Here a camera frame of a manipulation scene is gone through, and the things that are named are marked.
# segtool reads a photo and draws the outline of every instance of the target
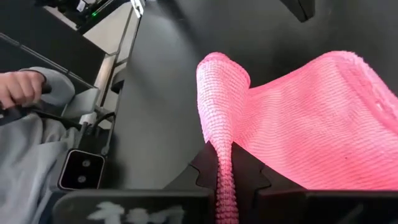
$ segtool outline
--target gray sleeve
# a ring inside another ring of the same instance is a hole
[[[72,82],[63,74],[42,67],[32,67],[22,70],[36,71],[44,75],[46,82],[52,87],[49,94],[42,95],[42,101],[55,106],[64,106],[69,103],[75,95],[75,87]]]

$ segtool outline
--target knitted fabric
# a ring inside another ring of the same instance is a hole
[[[219,159],[217,223],[238,222],[232,142],[307,189],[398,189],[398,99],[355,54],[330,52],[249,89],[242,67],[212,53],[197,85]]]

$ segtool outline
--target black table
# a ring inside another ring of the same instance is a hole
[[[349,50],[398,93],[397,6],[317,0],[315,17],[300,23],[279,0],[147,1],[119,97],[110,187],[161,189],[203,147],[195,70],[210,52],[229,55],[258,86]]]

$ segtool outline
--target camera lens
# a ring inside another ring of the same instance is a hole
[[[90,164],[91,164],[91,162],[88,159],[84,160],[82,163],[83,167],[89,167]]]
[[[79,176],[79,177],[77,178],[77,181],[78,181],[79,183],[84,183],[84,182],[86,182],[86,177],[85,177],[85,176]]]

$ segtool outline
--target hand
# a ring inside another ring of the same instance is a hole
[[[42,95],[44,76],[35,71],[0,73],[0,102],[4,109],[37,103]]]

